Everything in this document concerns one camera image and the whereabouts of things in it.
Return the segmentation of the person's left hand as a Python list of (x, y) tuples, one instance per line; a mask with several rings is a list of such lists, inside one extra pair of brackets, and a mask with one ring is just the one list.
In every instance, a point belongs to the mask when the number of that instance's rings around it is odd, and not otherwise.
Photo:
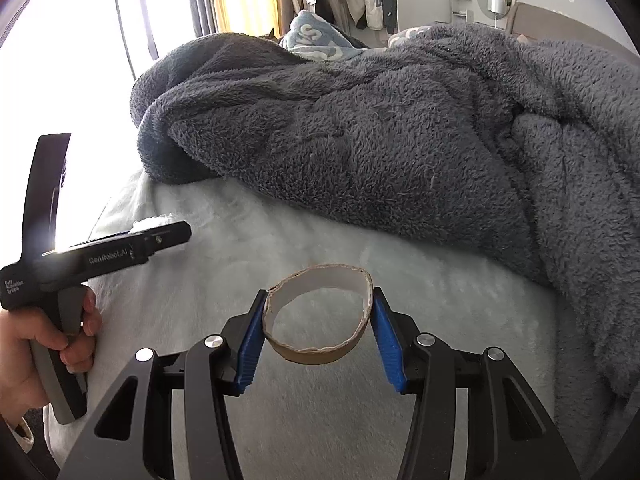
[(82, 326), (75, 336), (60, 332), (40, 309), (27, 307), (1, 311), (1, 416), (12, 428), (24, 415), (49, 403), (32, 360), (34, 340), (56, 352), (70, 374), (91, 370), (96, 334), (102, 318), (96, 295), (85, 289)]

